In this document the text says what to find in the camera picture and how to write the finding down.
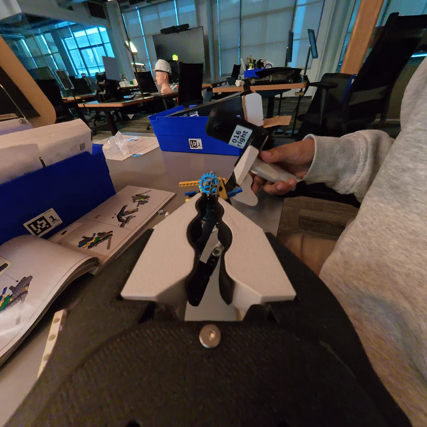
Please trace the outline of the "wooden desk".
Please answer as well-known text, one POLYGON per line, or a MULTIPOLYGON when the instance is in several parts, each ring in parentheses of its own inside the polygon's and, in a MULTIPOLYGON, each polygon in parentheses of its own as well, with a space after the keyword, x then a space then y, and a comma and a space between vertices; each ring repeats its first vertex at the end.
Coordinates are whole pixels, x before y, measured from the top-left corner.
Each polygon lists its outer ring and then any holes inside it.
POLYGON ((226 97, 235 97, 242 96, 242 94, 252 93, 261 93, 265 92, 267 97, 276 96, 278 94, 282 94, 284 92, 296 89, 305 89, 307 86, 307 82, 301 83, 291 83, 291 84, 274 84, 274 85, 252 85, 248 87, 248 90, 244 91, 244 87, 238 86, 219 86, 213 88, 212 91, 214 94, 226 94, 226 97))
POLYGON ((103 111, 106 116, 107 125, 109 128, 109 131, 111 132, 111 135, 115 135, 118 132, 116 123, 112 117, 111 112, 112 111, 119 111, 121 109, 130 108, 133 106, 140 106, 142 104, 146 103, 152 103, 154 101, 162 101, 165 108, 167 108, 166 99, 176 99, 178 97, 178 90, 174 90, 171 93, 155 93, 154 95, 149 96, 139 96, 139 97, 133 97, 132 99, 124 99, 120 101, 113 101, 113 102, 99 102, 99 101, 93 101, 93 102, 83 102, 83 103, 77 103, 77 106, 80 108, 86 108, 89 110, 94 111, 103 111))

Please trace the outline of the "wooden post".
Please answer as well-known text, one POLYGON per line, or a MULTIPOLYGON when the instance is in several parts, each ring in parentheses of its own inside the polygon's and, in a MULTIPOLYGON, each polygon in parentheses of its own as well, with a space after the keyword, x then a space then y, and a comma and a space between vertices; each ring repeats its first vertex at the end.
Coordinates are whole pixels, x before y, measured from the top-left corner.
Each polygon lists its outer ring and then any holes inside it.
POLYGON ((360 1, 340 73, 355 74, 360 71, 383 3, 383 0, 360 1))

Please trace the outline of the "clear plastic bag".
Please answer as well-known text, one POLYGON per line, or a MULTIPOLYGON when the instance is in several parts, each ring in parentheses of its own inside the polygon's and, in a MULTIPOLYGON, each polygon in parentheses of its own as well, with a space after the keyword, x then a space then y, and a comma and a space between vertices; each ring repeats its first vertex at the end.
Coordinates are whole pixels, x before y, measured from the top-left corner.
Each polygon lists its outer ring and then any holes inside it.
POLYGON ((103 153, 106 158, 124 158, 130 154, 128 141, 120 131, 98 143, 103 146, 103 153))

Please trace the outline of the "lego instruction booklet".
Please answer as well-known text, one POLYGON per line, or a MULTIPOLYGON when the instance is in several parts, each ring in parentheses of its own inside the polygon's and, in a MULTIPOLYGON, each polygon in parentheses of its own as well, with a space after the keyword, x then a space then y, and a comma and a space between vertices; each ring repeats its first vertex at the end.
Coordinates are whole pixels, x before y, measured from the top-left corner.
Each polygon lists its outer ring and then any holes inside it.
POLYGON ((175 193, 127 186, 49 239, 30 234, 1 246, 0 362, 24 341, 57 296, 95 274, 134 240, 175 193))

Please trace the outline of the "large black monitor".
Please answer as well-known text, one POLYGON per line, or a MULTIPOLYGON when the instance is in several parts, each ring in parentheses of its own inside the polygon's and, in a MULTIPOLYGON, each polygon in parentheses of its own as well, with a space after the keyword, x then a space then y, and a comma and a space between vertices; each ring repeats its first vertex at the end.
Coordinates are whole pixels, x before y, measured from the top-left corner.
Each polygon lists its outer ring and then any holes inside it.
POLYGON ((153 35, 157 59, 171 61, 173 55, 184 63, 205 64, 204 31, 202 26, 171 34, 153 35))

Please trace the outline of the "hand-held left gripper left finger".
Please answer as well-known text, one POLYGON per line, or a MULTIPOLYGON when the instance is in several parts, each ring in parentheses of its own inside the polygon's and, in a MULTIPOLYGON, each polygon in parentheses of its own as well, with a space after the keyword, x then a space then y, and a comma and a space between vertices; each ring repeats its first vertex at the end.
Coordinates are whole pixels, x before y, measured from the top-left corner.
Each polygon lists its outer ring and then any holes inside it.
POLYGON ((153 228, 120 293, 122 298, 169 305, 184 320, 185 282, 199 262, 195 246, 201 235, 199 204, 206 207, 206 201, 205 194, 195 195, 153 228))

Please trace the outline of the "person's right forearm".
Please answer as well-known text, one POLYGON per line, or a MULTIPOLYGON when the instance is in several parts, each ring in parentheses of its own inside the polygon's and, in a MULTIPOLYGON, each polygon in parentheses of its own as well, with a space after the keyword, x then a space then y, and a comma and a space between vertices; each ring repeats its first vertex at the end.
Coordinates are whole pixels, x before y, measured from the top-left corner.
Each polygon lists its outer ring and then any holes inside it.
POLYGON ((307 184, 323 183, 362 202, 395 139, 380 130, 361 130, 341 137, 307 135, 314 140, 307 184))

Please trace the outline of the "grey hoodie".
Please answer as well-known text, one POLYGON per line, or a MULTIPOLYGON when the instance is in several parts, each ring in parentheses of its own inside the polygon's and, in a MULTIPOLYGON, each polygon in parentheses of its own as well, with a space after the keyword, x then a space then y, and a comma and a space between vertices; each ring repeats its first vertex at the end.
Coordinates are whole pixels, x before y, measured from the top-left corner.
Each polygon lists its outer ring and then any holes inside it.
POLYGON ((321 279, 344 306, 383 384, 426 426, 426 59, 395 139, 321 279))

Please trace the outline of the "mannequin head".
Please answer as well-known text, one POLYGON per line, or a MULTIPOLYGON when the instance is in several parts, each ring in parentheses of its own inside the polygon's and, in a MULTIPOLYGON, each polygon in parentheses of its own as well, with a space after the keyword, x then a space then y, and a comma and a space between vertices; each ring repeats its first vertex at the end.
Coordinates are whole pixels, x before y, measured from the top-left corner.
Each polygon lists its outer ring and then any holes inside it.
POLYGON ((169 84, 168 72, 156 70, 155 75, 156 75, 156 82, 157 82, 157 85, 160 87, 161 94, 172 93, 173 90, 169 84))

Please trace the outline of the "white Lego beam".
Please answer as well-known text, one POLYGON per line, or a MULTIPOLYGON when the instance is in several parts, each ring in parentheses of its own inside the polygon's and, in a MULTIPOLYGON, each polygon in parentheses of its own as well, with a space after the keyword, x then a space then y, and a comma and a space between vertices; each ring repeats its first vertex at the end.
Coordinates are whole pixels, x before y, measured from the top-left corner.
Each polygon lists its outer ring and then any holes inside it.
POLYGON ((54 347, 56 345, 56 342, 58 340, 58 335, 63 329, 64 322, 67 318, 68 311, 69 310, 67 310, 67 309, 62 309, 62 310, 55 312, 55 314, 54 314, 54 317, 53 317, 52 322, 50 324, 50 329, 49 329, 49 333, 47 336, 44 352, 43 352, 43 355, 41 358, 38 374, 36 377, 37 379, 41 376, 43 370, 45 369, 45 367, 47 365, 47 362, 50 359, 50 356, 51 356, 51 354, 54 350, 54 347))

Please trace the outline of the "lego gear assembly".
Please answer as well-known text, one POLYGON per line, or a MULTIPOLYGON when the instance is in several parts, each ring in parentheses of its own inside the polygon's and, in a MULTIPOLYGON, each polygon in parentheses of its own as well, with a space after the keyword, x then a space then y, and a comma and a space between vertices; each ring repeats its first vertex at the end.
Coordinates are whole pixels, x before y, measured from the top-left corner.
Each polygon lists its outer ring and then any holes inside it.
POLYGON ((217 242, 207 261, 200 260, 212 232, 219 231, 220 215, 215 207, 216 201, 222 199, 231 203, 232 196, 243 190, 233 180, 228 182, 227 179, 218 177, 214 172, 203 174, 197 181, 181 182, 179 186, 197 186, 197 191, 185 193, 186 201, 191 201, 196 195, 201 195, 199 203, 196 205, 199 217, 190 224, 189 228, 191 242, 195 245, 195 271, 185 280, 188 302, 197 307, 224 251, 222 243, 217 242))

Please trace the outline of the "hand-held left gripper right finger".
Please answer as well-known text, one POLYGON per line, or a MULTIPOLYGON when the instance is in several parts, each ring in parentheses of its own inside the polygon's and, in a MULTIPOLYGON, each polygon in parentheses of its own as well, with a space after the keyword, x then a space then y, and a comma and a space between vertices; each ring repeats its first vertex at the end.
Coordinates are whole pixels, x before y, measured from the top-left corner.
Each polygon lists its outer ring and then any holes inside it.
POLYGON ((293 300, 292 287, 261 227, 228 202, 217 199, 220 295, 243 318, 253 305, 293 300))

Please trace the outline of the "blue plastic bin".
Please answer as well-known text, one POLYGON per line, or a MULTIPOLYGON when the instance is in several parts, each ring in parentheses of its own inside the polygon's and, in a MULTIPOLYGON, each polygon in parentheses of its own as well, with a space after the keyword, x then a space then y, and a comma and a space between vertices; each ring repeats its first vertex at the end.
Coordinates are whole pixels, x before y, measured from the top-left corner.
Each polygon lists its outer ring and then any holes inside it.
POLYGON ((48 239, 77 221, 115 189, 103 153, 84 151, 0 186, 0 243, 32 234, 48 239))
POLYGON ((172 115, 182 113, 183 106, 150 115, 148 118, 162 151, 239 156, 242 149, 207 136, 207 116, 172 115))

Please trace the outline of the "person's right hand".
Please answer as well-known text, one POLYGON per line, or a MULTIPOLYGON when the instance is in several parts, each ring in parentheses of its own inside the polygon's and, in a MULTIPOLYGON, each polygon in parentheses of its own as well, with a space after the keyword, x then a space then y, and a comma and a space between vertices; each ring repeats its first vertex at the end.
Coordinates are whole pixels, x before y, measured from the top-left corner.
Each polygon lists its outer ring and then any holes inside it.
MULTIPOLYGON (((272 163, 298 179, 304 178, 315 154, 315 141, 311 138, 293 142, 267 151, 260 151, 259 159, 265 163, 272 163)), ((286 179, 273 183, 258 175, 253 176, 251 189, 256 194, 260 189, 269 195, 285 195, 292 191, 296 185, 296 179, 286 179)))

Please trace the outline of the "cardboard box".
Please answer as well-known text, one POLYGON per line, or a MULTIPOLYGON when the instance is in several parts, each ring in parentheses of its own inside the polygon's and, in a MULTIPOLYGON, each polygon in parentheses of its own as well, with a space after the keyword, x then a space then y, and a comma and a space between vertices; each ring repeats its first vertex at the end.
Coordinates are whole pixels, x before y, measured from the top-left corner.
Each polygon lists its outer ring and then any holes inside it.
POLYGON ((264 119, 262 97, 257 93, 243 95, 242 106, 244 119, 255 126, 266 129, 274 126, 288 126, 291 122, 291 116, 275 116, 264 119))

